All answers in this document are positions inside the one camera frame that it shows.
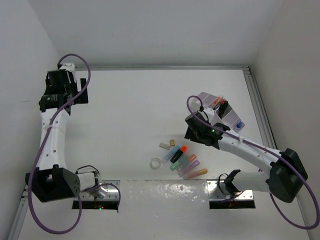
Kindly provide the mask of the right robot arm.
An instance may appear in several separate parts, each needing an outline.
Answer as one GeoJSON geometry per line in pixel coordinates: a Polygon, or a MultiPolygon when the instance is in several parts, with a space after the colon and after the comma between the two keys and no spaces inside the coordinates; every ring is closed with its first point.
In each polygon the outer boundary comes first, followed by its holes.
{"type": "Polygon", "coordinates": [[[185,139],[231,153],[260,169],[245,172],[234,169],[219,186],[226,195],[234,196],[246,190],[271,193],[285,203],[291,203],[308,175],[292,149],[280,151],[247,140],[222,123],[209,126],[201,113],[185,118],[188,125],[185,139]]]}

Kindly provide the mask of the pink pen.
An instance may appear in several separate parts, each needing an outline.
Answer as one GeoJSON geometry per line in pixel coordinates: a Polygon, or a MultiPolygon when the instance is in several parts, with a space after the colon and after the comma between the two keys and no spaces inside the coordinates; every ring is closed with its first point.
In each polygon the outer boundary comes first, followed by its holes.
{"type": "Polygon", "coordinates": [[[213,109],[214,109],[214,110],[217,109],[217,108],[222,104],[222,101],[223,101],[223,99],[220,98],[219,101],[217,101],[217,102],[215,103],[213,109]]]}

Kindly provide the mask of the small black scissors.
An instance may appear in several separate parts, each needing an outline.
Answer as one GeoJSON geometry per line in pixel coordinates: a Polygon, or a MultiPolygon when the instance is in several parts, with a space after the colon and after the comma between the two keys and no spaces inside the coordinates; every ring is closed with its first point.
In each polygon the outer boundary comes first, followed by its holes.
{"type": "Polygon", "coordinates": [[[223,118],[223,115],[224,115],[224,113],[225,113],[228,105],[229,105],[229,102],[226,100],[224,104],[221,104],[221,105],[219,106],[218,116],[219,116],[220,119],[223,118]]]}

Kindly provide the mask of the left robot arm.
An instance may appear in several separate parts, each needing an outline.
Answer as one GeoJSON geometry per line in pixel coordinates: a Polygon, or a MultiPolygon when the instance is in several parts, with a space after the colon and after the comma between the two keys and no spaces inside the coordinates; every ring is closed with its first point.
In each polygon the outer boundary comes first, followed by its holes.
{"type": "Polygon", "coordinates": [[[75,71],[72,66],[62,66],[48,71],[45,92],[39,101],[41,116],[41,139],[49,134],[33,175],[31,191],[42,202],[51,202],[77,197],[81,191],[98,184],[98,171],[74,173],[67,169],[65,161],[66,127],[71,116],[71,107],[87,104],[85,90],[62,111],[59,107],[78,93],[75,71]]]}

